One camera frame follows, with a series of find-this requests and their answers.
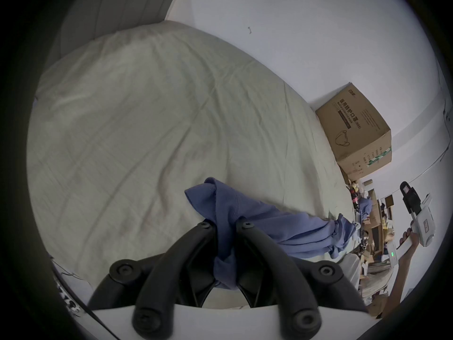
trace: cardboard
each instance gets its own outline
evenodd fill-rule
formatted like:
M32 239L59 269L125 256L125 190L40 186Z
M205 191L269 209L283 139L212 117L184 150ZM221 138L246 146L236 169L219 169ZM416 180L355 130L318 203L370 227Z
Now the cardboard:
M351 185L351 181L349 180L348 175L346 175L346 173L343 171L342 168L340 168L340 171L341 171L341 175L343 175L344 183L346 185Z
M368 191L368 194L370 196L370 199L373 203L371 207L371 213L370 213L370 228L377 227L378 225L382 224L382 219L381 219L381 208L379 206L379 202L376 199L376 194L373 189Z
M338 165L352 181L391 162L391 132L352 83L316 110Z
M394 204L394 201L393 201L393 196L392 195L389 195L385 198L385 201L386 201L386 207L387 208L390 208L393 204Z
M376 317L379 314L381 314L382 311L384 310L384 307L386 306L388 298L389 298L388 294L376 295L374 297L373 302L366 307L368 313L373 317Z
M369 251L363 252L362 256L365 257L365 262L368 262L368 263L373 263L374 262L374 258L373 258L373 256L371 255L371 253Z

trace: bed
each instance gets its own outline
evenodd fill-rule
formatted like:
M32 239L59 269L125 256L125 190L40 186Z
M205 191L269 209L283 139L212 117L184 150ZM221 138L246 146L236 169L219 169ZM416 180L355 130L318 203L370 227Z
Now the bed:
M202 221L184 190L210 176L282 210L355 218L304 99L189 26L99 37L46 70L36 96L27 145L36 222L55 260L93 287L116 260L165 252Z

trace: cable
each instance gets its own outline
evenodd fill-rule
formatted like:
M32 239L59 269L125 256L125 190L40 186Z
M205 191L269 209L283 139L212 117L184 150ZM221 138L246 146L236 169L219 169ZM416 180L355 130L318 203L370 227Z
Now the cable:
M438 81L439 81L439 88L440 88L440 91L442 92L442 87L440 85L439 64L437 64L437 76L438 76ZM410 184L413 181L415 181L416 179L420 178L424 173L426 173L430 168L432 168L434 166L434 164L436 164L437 162L441 162L442 159L444 158L445 154L447 153L447 151L450 148L450 144L452 142L452 137L451 137L450 130L448 128L447 121L446 121L446 116L445 116L445 110L447 108L447 95L444 95L444 97L445 97L445 99L444 99L444 110L443 110L442 114L443 114L443 120L444 120L445 128L447 129L447 132L449 134L449 143L447 145L447 148L442 152L442 154L440 154L440 156L436 159L436 161L434 161L430 166L428 166L428 168L424 172L422 172L420 175L417 175L415 178L413 178L411 181L409 181L408 184ZM386 196L392 195L392 194L396 193L397 191L399 191L399 189L395 190L394 192L392 192L392 193L390 193L390 194L388 194Z

